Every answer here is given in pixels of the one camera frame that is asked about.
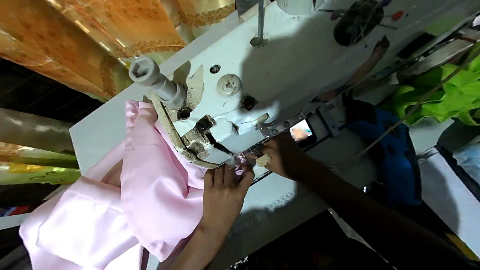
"hole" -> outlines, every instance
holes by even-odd
[[[216,65],[213,65],[211,68],[210,68],[210,73],[211,74],[216,74],[220,71],[220,65],[219,64],[216,64]]]
[[[177,113],[177,118],[180,119],[180,120],[186,120],[190,117],[190,112],[192,110],[188,107],[183,107],[179,110],[179,112]]]
[[[245,108],[246,110],[251,110],[255,106],[255,104],[257,104],[257,103],[258,103],[257,100],[254,99],[251,96],[245,96],[241,100],[241,106],[242,106],[242,108]]]

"bolt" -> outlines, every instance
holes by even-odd
[[[211,127],[210,121],[207,118],[202,118],[198,120],[197,124],[195,127],[198,129],[198,131],[203,132]]]

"white plastic cap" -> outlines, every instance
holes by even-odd
[[[130,78],[141,86],[154,91],[160,101],[169,108],[179,108],[185,102],[187,93],[183,87],[175,85],[162,73],[157,63],[148,56],[140,56],[128,69]]]

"metal rod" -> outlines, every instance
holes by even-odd
[[[384,24],[378,24],[378,26],[385,27],[385,28],[390,28],[390,29],[395,29],[395,30],[398,29],[398,27],[390,26],[390,25],[384,25]]]
[[[258,38],[260,41],[263,41],[264,39],[264,20],[265,20],[264,0],[258,0]]]

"sewing machine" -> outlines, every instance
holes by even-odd
[[[259,9],[172,73],[144,57],[130,66],[130,77],[148,89],[170,139],[190,162],[214,168],[315,113],[324,106],[315,97],[343,85],[382,37],[390,48],[371,74],[398,66],[397,54],[420,33],[442,36],[477,10],[464,7],[479,6],[470,0],[293,2]]]

